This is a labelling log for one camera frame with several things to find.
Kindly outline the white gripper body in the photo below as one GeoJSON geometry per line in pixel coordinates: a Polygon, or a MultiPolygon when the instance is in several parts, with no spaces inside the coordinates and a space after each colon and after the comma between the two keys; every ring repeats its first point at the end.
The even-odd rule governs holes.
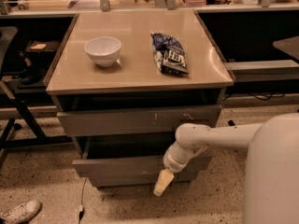
{"type": "Polygon", "coordinates": [[[164,154],[164,167],[173,173],[181,172],[188,161],[189,158],[185,152],[168,149],[164,154]]]}

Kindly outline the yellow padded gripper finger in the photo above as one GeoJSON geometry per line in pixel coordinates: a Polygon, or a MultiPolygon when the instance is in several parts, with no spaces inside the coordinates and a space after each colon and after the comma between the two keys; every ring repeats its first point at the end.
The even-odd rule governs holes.
{"type": "Polygon", "coordinates": [[[153,194],[156,196],[161,196],[173,179],[174,173],[169,169],[163,169],[158,175],[153,194]]]}

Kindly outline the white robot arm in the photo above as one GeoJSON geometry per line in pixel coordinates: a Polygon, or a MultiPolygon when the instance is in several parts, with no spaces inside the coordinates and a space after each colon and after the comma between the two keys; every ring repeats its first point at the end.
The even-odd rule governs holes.
{"type": "Polygon", "coordinates": [[[264,123],[211,128],[186,123],[164,154],[153,193],[163,194],[188,162],[210,147],[245,148],[243,224],[299,224],[299,114],[264,123]]]}

